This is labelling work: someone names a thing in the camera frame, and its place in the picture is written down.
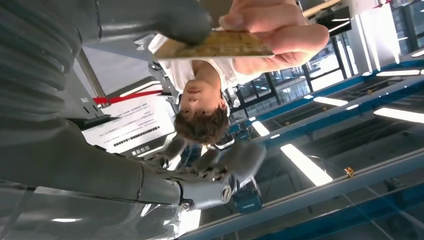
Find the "red stripe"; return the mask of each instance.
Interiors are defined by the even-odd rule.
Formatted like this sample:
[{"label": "red stripe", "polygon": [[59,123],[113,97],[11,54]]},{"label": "red stripe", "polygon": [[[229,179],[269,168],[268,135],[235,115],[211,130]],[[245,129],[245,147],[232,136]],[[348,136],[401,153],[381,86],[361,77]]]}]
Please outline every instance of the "red stripe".
[{"label": "red stripe", "polygon": [[96,104],[116,104],[128,99],[134,99],[138,97],[148,96],[148,95],[154,95],[154,94],[161,94],[162,90],[155,90],[155,91],[145,91],[145,92],[139,92],[139,93],[133,93],[127,96],[118,96],[118,97],[112,97],[110,99],[107,99],[106,97],[94,97],[93,100]]}]

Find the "robotic hand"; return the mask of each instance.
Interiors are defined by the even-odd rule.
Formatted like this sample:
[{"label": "robotic hand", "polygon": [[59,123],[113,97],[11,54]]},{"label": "robotic hand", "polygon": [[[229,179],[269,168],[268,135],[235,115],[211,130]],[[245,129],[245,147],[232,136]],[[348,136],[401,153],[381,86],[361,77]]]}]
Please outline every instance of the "robotic hand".
[{"label": "robotic hand", "polygon": [[260,144],[235,143],[222,156],[219,151],[209,149],[191,167],[166,170],[169,161],[180,155],[186,145],[184,139],[176,137],[164,151],[141,162],[152,167],[158,176],[176,182],[179,204],[190,210],[228,203],[232,194],[255,176],[266,154]]}]

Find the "small yellow object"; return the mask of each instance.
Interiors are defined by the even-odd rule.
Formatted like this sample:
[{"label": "small yellow object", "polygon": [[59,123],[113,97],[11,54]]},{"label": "small yellow object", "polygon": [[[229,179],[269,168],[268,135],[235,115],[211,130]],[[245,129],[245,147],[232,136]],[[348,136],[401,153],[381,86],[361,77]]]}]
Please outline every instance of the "small yellow object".
[{"label": "small yellow object", "polygon": [[349,178],[352,178],[354,176],[354,170],[350,166],[346,167],[344,171],[349,176]]}]

